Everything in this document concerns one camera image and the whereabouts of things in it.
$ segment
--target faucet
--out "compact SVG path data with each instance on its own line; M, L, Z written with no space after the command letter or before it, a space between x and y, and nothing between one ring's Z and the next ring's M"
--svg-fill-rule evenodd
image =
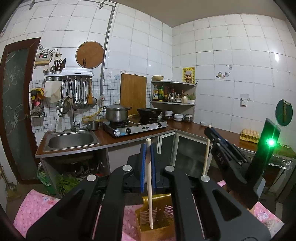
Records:
M63 99L62 99L62 103L61 103L61 107L59 109L59 117L63 117L63 111L64 111L64 103L65 101L68 100L70 103L70 109L71 109L71 116L70 116L70 123L71 123L71 131L76 132L76 129L80 127L79 124L75 123L75 119L74 119L74 110L73 110L73 104L70 102L70 97L68 95L66 95Z

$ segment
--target green led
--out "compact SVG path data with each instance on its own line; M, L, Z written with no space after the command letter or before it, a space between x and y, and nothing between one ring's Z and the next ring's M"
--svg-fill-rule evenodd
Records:
M269 138L266 140L266 143L269 147L274 147L276 145L276 141L273 138Z

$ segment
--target pot lid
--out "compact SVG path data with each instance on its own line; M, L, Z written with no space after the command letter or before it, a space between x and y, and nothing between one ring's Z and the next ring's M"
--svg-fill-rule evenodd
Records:
M128 110L128 107L122 106L120 104L112 104L107 106L106 108L110 110Z

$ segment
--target ceiling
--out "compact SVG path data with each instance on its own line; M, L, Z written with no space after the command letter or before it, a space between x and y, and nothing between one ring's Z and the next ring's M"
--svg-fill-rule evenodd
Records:
M286 20L273 0L115 0L142 11L170 27L196 19L232 13L267 15Z

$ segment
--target brown countertop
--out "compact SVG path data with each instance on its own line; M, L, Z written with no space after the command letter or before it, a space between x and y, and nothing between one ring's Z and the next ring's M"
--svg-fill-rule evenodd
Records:
M108 148L108 147L112 147L112 146L136 142L136 141L143 140L146 138L156 137L156 136L159 136L162 134L167 134L167 133L174 132L174 131L181 131L181 132L185 132L188 134L192 134L192 135L206 138L206 136L204 134L205 128L200 126L199 124L177 122L177 121L173 121L173 120L170 120L167 122L168 122L168 127L166 127L166 128L161 128L161 129L152 130L152 131L146 131L146 132L122 136L122 137L112 137L107 132L105 132L103 130L103 128L100 126L99 130L94 131L95 135L98 137L98 139L101 142L99 145L93 145L91 147L84 147L84 148L71 148L71 149L66 149L66 150L55 150L55 151L46 151L45 152L45 151L43 151L43 148L44 148L47 136L50 135L47 132L47 133L45 133L42 141L40 142L40 145L38 146L35 157L42 158L42 157L51 157L51 156L64 156L64 155L70 155L70 154L75 154L75 153L80 153L80 152L87 152L87 151L92 151L92 150L104 149L104 148ZM233 133L230 131L225 131L225 130L221 130L221 129L217 129L217 128L215 128L215 130L221 136L223 136L225 139L227 139L230 143L233 143L240 148L251 150L251 151L257 150L256 144L240 140L239 134L237 134L237 133Z

